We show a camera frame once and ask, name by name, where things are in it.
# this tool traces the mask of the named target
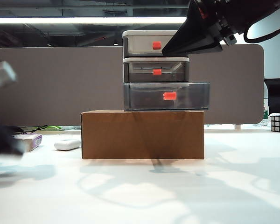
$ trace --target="gray plastic drawer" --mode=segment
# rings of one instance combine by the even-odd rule
[[[124,82],[187,82],[188,57],[129,57],[123,60]]]
[[[210,83],[125,83],[125,110],[206,110]]]
[[[162,49],[176,30],[128,30],[123,32],[124,58],[163,56]]]

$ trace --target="brown cardboard box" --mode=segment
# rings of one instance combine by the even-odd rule
[[[82,158],[204,159],[203,112],[83,112]]]

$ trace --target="fluorescent light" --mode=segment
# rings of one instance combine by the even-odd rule
[[[0,17],[0,24],[181,24],[186,17]]]

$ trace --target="black cable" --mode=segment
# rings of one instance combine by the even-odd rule
[[[260,42],[263,42],[263,41],[267,41],[275,36],[277,36],[278,34],[280,34],[280,29],[270,33],[270,34],[267,34],[267,35],[264,35],[264,36],[261,36],[261,37],[258,37],[258,38],[254,38],[254,39],[249,39],[247,37],[248,35],[248,30],[250,29],[250,27],[252,26],[253,24],[251,24],[250,26],[248,26],[248,28],[245,29],[244,31],[244,40],[247,42],[247,43],[260,43]]]
[[[40,131],[42,129],[45,129],[47,128],[48,125],[43,125],[43,126],[38,126],[36,129],[33,129],[33,130],[24,130],[20,127],[17,127],[17,126],[7,126],[7,128],[12,132],[12,133],[15,133],[15,134],[27,134],[27,133],[34,133],[36,131]]]

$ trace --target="gray divider panel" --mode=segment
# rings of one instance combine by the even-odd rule
[[[264,56],[259,45],[223,46],[190,56],[189,80],[210,82],[205,124],[257,123],[263,115]],[[0,89],[4,125],[80,125],[80,113],[120,110],[121,47],[0,49],[19,81]]]

